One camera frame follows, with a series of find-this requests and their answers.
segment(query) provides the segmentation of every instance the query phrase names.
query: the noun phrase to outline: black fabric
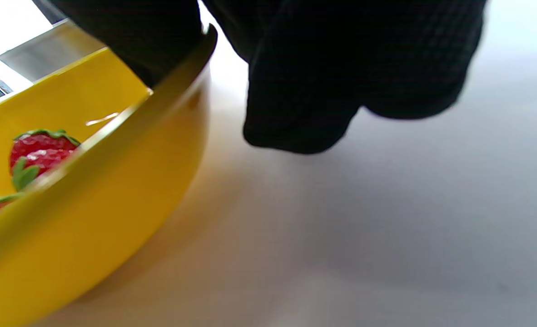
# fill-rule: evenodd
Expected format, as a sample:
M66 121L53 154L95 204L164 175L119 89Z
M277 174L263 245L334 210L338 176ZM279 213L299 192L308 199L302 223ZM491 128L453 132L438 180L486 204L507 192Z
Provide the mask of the black fabric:
M360 106L421 119L457 99L486 0L205 0L249 64L244 137L320 153ZM200 38L196 0L53 0L149 86Z

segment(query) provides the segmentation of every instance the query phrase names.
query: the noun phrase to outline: black glove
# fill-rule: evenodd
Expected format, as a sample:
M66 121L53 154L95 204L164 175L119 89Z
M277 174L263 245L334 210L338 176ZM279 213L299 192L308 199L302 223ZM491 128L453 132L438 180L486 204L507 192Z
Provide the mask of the black glove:
M53 0L148 85L200 39L196 0ZM205 0L249 64L244 137L311 154L343 135L360 106L419 119L451 106L486 0Z

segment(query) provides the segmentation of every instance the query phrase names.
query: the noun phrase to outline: oven mitt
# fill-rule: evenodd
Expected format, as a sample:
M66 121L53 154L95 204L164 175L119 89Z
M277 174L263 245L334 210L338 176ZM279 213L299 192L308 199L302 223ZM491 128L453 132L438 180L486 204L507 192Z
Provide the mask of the oven mitt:
M485 1L205 4L249 63L245 139L313 154L339 141L362 106L392 119L449 108L477 49ZM150 87L201 37L196 0L53 2Z

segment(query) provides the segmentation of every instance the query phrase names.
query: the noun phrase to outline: white countertop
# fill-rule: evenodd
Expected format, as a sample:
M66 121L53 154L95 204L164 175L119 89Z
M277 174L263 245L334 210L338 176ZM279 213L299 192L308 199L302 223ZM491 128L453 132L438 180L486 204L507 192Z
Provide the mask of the white countertop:
M537 327L537 0L495 0L460 102L366 111L322 155L252 149L221 39L212 134L181 207L36 327Z

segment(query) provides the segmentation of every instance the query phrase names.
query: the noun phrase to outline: bowl rim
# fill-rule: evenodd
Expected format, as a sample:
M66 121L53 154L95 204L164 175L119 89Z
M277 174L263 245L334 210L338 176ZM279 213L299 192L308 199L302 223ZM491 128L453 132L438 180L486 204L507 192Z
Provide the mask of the bowl rim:
M98 154L119 153L124 147L117 145L128 144L138 134L146 133L149 128L161 120L162 116L175 114L183 102L183 97L190 88L195 87L199 79L204 78L210 57L216 48L218 33L210 25L207 33L198 45L185 57L185 59L160 82L153 93L139 104L132 105L123 110L113 120L108 122L94 135L83 142L83 151L77 151L73 157L58 169L44 178L38 178L24 190L24 196L8 205L0 212L0 255L4 249L16 242L25 228L33 228L43 223L37 219L39 208L63 197L74 184L80 184L82 176L97 166L94 157ZM65 73L70 68L92 60L95 56L106 55L107 48L98 50L93 54L78 60L40 80L38 83L52 83L53 77Z

